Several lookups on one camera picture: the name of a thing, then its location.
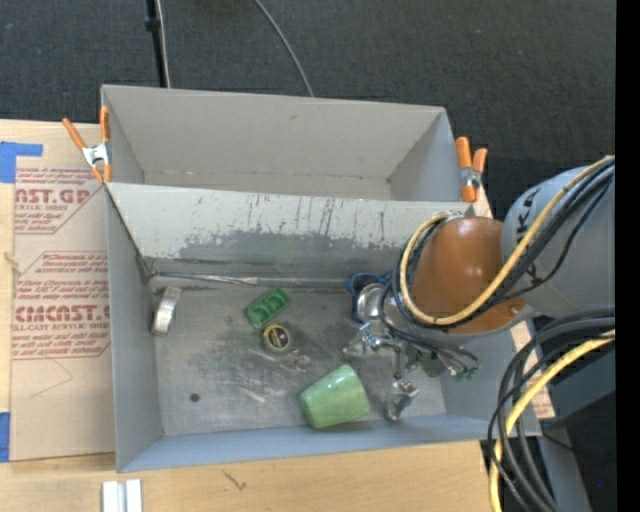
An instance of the gray bin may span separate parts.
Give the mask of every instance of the gray bin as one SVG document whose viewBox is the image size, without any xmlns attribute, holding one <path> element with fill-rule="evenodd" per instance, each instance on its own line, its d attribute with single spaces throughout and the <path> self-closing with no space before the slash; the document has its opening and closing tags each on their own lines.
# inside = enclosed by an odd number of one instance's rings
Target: gray bin
<svg viewBox="0 0 640 512">
<path fill-rule="evenodd" d="M 102 98 L 119 471 L 486 436 L 508 331 L 467 340 L 482 360 L 470 382 L 412 372 L 420 393 L 398 422 L 383 418 L 384 352 L 354 364 L 366 418 L 316 431 L 297 402 L 358 332 L 344 279 L 388 271 L 434 213 L 470 213 L 444 109 L 120 86 Z M 175 322 L 154 336 L 169 285 Z M 276 319 L 293 335 L 284 356 L 245 315 L 275 286 L 291 298 Z"/>
</svg>

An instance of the green object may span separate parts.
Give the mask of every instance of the green object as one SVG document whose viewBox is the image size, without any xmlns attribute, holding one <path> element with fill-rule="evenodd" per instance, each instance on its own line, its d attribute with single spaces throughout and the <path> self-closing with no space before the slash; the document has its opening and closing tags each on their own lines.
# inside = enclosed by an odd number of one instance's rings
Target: green object
<svg viewBox="0 0 640 512">
<path fill-rule="evenodd" d="M 369 414 L 369 399 L 358 374 L 348 364 L 333 370 L 300 396 L 305 418 L 313 428 L 354 421 Z"/>
<path fill-rule="evenodd" d="M 290 303 L 291 299 L 281 288 L 274 288 L 247 308 L 249 323 L 259 329 Z"/>
</svg>

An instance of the stain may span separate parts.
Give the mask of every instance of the stain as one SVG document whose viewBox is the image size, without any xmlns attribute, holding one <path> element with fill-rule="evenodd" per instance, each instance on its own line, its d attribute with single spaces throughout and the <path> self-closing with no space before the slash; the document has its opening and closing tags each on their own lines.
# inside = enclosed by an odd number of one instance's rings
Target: stain
<svg viewBox="0 0 640 512">
<path fill-rule="evenodd" d="M 227 480 L 231 481 L 236 488 L 242 492 L 247 487 L 247 482 L 238 482 L 233 476 L 227 473 L 224 469 L 222 470 L 222 474 L 227 478 Z"/>
</svg>

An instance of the clamp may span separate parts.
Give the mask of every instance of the clamp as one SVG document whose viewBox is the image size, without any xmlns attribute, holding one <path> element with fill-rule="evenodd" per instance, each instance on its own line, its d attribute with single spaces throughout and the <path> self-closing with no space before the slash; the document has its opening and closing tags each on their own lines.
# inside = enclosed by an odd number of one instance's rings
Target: clamp
<svg viewBox="0 0 640 512">
<path fill-rule="evenodd" d="M 101 142 L 97 146 L 90 148 L 84 143 L 80 133 L 73 123 L 67 119 L 66 117 L 62 120 L 62 124 L 69 132 L 71 139 L 75 143 L 76 147 L 82 151 L 87 163 L 91 166 L 91 172 L 95 176 L 95 178 L 100 182 L 101 185 L 104 185 L 105 181 L 110 182 L 112 176 L 111 170 L 111 162 L 109 158 L 109 148 L 108 144 L 111 142 L 111 134 L 109 129 L 109 109 L 106 106 L 103 106 L 100 109 L 100 139 Z M 98 170 L 96 163 L 100 160 L 103 161 L 103 171 L 102 174 Z"/>
<path fill-rule="evenodd" d="M 467 137 L 456 139 L 456 154 L 458 155 L 458 167 L 461 173 L 460 193 L 462 200 L 473 203 L 478 199 L 478 189 L 482 184 L 481 175 L 484 172 L 487 160 L 487 148 L 480 148 L 471 159 L 471 147 Z"/>
</svg>

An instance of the wire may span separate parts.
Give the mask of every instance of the wire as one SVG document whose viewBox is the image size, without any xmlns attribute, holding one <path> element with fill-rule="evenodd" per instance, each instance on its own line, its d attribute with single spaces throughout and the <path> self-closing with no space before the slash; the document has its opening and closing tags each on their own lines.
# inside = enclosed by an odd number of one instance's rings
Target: wire
<svg viewBox="0 0 640 512">
<path fill-rule="evenodd" d="M 573 341 L 564 343 L 560 347 L 556 347 L 554 350 L 545 354 L 541 359 L 538 360 L 536 364 L 533 365 L 532 368 L 528 370 L 526 375 L 522 375 L 522 371 L 524 369 L 524 365 L 526 360 L 530 356 L 531 352 L 536 349 L 538 346 L 547 343 L 553 343 L 554 340 L 558 339 L 561 336 L 572 335 L 571 340 L 575 340 L 576 338 L 593 338 L 600 336 L 603 330 L 610 329 L 615 326 L 615 313 L 612 308 L 600 309 L 600 310 L 591 310 L 586 312 L 574 313 L 571 315 L 567 315 L 562 319 L 552 321 L 551 323 L 544 326 L 536 335 L 529 341 L 513 358 L 513 360 L 508 365 L 505 370 L 504 376 L 502 378 L 502 382 L 500 383 L 499 391 L 498 391 L 498 406 L 496 411 L 494 412 L 491 420 L 489 422 L 489 429 L 487 434 L 487 441 L 489 445 L 492 442 L 492 432 L 494 428 L 494 423 L 496 420 L 498 421 L 499 427 L 499 436 L 502 440 L 504 455 L 507 459 L 507 462 L 511 466 L 512 470 L 515 473 L 515 476 L 518 478 L 520 483 L 522 484 L 523 490 L 526 494 L 536 502 L 538 507 L 542 510 L 548 510 L 547 506 L 555 507 L 555 503 L 551 495 L 549 495 L 546 490 L 546 485 L 535 478 L 535 473 L 537 472 L 537 468 L 533 471 L 530 469 L 530 473 L 534 476 L 534 484 L 538 485 L 538 491 L 533 489 L 532 486 L 529 485 L 528 479 L 525 476 L 524 472 L 521 470 L 519 463 L 517 462 L 515 456 L 511 451 L 511 447 L 509 444 L 509 439 L 507 436 L 507 432 L 504 428 L 504 413 L 502 412 L 502 408 L 507 403 L 507 400 L 513 397 L 514 402 L 520 397 L 519 391 L 520 388 L 528 382 L 535 374 L 542 368 L 548 361 L 550 361 L 553 357 L 555 357 L 560 352 L 565 352 L 570 346 L 575 345 Z M 513 386 L 508 389 L 509 381 L 513 376 Z M 528 445 L 524 445 L 525 451 L 528 451 Z M 500 461 L 496 458 L 495 453 L 491 451 L 491 458 L 493 463 L 497 466 L 500 474 L 503 476 L 505 483 L 509 486 L 512 493 L 514 492 L 513 483 L 511 479 L 503 470 Z"/>
<path fill-rule="evenodd" d="M 311 84 L 307 79 L 307 75 L 302 69 L 302 65 L 300 64 L 300 61 L 298 61 L 298 58 L 296 57 L 296 54 L 293 51 L 293 48 L 291 48 L 289 41 L 287 41 L 287 38 L 285 37 L 284 33 L 282 32 L 282 30 L 280 30 L 280 26 L 278 25 L 278 23 L 276 23 L 276 20 L 273 19 L 273 16 L 269 14 L 269 11 L 267 11 L 267 8 L 262 4 L 262 2 L 260 2 L 260 0 L 253 0 L 253 1 L 260 8 L 262 13 L 267 18 L 267 20 L 269 20 L 269 23 L 271 23 L 271 26 L 274 28 L 274 30 L 277 32 L 278 36 L 282 40 L 282 43 L 284 44 L 285 48 L 289 52 L 289 55 L 291 56 L 291 59 L 293 60 L 293 63 L 296 65 L 296 68 L 298 68 L 298 72 L 300 73 L 300 77 L 302 78 L 302 81 L 304 82 L 304 85 L 307 88 L 307 92 L 309 93 L 309 96 L 313 98 L 314 97 L 313 89 L 311 89 Z"/>
<path fill-rule="evenodd" d="M 573 243 L 573 240 L 575 239 L 576 235 L 579 233 L 580 228 L 582 228 L 582 226 L 585 224 L 587 219 L 591 216 L 591 214 L 596 209 L 596 207 L 602 202 L 604 197 L 606 197 L 606 193 L 609 190 L 609 187 L 611 186 L 612 182 L 613 182 L 612 173 L 609 173 L 605 177 L 604 181 L 602 181 L 601 183 L 596 183 L 595 185 L 593 185 L 592 188 L 590 188 L 586 192 L 581 193 L 581 192 L 583 192 L 582 190 L 578 191 L 578 194 L 576 194 L 578 197 L 575 197 L 566 206 L 566 208 L 563 208 L 562 212 L 560 212 L 553 219 L 553 222 L 551 222 L 551 224 L 544 229 L 544 231 L 540 235 L 540 237 L 538 239 L 536 239 L 536 241 L 534 243 L 532 243 L 531 247 L 527 251 L 526 256 L 523 257 L 514 266 L 514 268 L 511 271 L 511 274 L 509 275 L 509 277 L 507 277 L 505 279 L 505 281 L 502 283 L 500 291 L 494 293 L 492 298 L 487 300 L 487 302 L 485 302 L 481 307 L 479 307 L 478 310 L 476 311 L 476 313 L 470 315 L 470 317 L 477 316 L 478 314 L 482 314 L 483 312 L 485 312 L 488 309 L 496 306 L 497 304 L 500 304 L 502 302 L 511 300 L 511 299 L 513 299 L 515 297 L 519 297 L 521 295 L 524 295 L 525 293 L 528 293 L 528 292 L 538 288 L 539 286 L 542 286 L 544 283 L 546 283 L 550 279 L 552 279 L 553 276 L 560 269 L 560 267 L 561 267 L 562 263 L 564 262 L 564 260 L 566 259 L 567 254 L 569 253 L 569 249 L 571 248 L 571 245 Z M 591 202 L 591 204 L 588 206 L 586 211 L 582 214 L 582 216 L 580 217 L 580 219 L 578 220 L 576 225 L 573 227 L 573 229 L 571 230 L 571 232 L 567 236 L 567 241 L 564 244 L 564 247 L 562 248 L 562 250 L 560 252 L 560 255 L 558 256 L 558 259 L 556 260 L 556 263 L 554 264 L 554 266 L 551 269 L 551 271 L 544 278 L 537 279 L 535 281 L 535 283 L 531 284 L 531 286 L 528 286 L 526 288 L 523 288 L 521 290 L 518 290 L 516 292 L 510 293 L 510 294 L 507 295 L 506 291 L 511 289 L 511 287 L 514 286 L 516 284 L 516 282 L 525 274 L 527 269 L 530 268 L 530 266 L 533 264 L 534 260 L 540 255 L 540 253 L 545 248 L 545 246 L 549 242 L 549 240 L 553 237 L 553 235 L 555 235 L 557 233 L 557 231 L 560 228 L 560 226 L 578 208 L 583 206 L 583 203 L 585 203 L 587 200 L 589 200 L 591 198 L 591 196 L 593 194 L 595 194 L 595 193 L 598 193 L 597 197 Z"/>
<path fill-rule="evenodd" d="M 520 243 L 516 246 L 513 253 L 500 269 L 494 280 L 491 284 L 466 308 L 462 311 L 450 315 L 448 317 L 435 317 L 432 315 L 427 315 L 423 311 L 421 311 L 418 306 L 414 303 L 411 294 L 409 293 L 408 284 L 407 284 L 407 265 L 409 261 L 409 256 L 413 252 L 413 248 L 416 244 L 416 241 L 420 238 L 422 232 L 425 229 L 430 228 L 435 222 L 438 222 L 442 219 L 441 216 L 435 216 L 431 219 L 424 222 L 413 234 L 411 239 L 409 240 L 406 249 L 402 255 L 402 260 L 400 264 L 400 288 L 402 292 L 402 297 L 404 299 L 404 303 L 407 308 L 411 311 L 411 313 L 421 322 L 430 325 L 452 325 L 461 320 L 464 320 L 466 317 L 474 313 L 478 308 L 480 308 L 498 289 L 498 287 L 503 283 L 505 278 L 511 272 L 512 268 L 516 265 L 517 261 L 520 259 L 522 254 L 528 249 L 529 244 L 533 237 L 537 234 L 537 232 L 541 229 L 544 221 L 549 217 L 553 208 L 558 204 L 558 202 L 575 186 L 577 186 L 581 180 L 588 177 L 589 175 L 599 171 L 603 165 L 608 165 L 609 163 L 615 160 L 614 156 L 606 156 L 596 163 L 590 165 L 585 168 L 583 171 L 574 176 L 569 182 L 560 189 L 547 203 L 542 212 L 538 215 L 536 220 L 533 222 L 526 235 L 522 238 Z"/>
<path fill-rule="evenodd" d="M 612 329 L 605 336 L 614 336 L 614 337 L 603 337 L 597 338 L 590 341 L 586 341 L 579 345 L 578 347 L 570 350 L 566 354 L 564 354 L 560 359 L 558 359 L 555 363 L 553 363 L 547 370 L 545 370 L 540 377 L 527 389 L 527 391 L 518 399 L 516 404 L 511 409 L 507 419 L 505 421 L 505 430 L 506 432 L 510 432 L 516 421 L 520 418 L 525 408 L 533 397 L 551 381 L 556 375 L 558 375 L 562 370 L 564 370 L 567 366 L 569 366 L 574 361 L 580 359 L 587 353 L 600 348 L 608 343 L 611 343 L 615 340 L 615 329 Z M 502 440 L 498 439 L 494 446 L 494 454 L 498 461 L 502 458 L 503 444 Z M 491 467 L 489 470 L 489 495 L 491 505 L 493 510 L 496 512 L 502 511 L 502 506 L 500 504 L 500 496 L 498 489 L 499 482 L 499 471 L 496 464 L 492 461 Z"/>
<path fill-rule="evenodd" d="M 169 57 L 167 54 L 167 37 L 164 30 L 164 13 L 162 10 L 162 1 L 155 0 L 158 10 L 158 19 L 160 21 L 160 39 L 162 41 L 162 66 L 164 70 L 164 78 L 167 89 L 171 89 L 171 77 L 169 76 Z"/>
</svg>

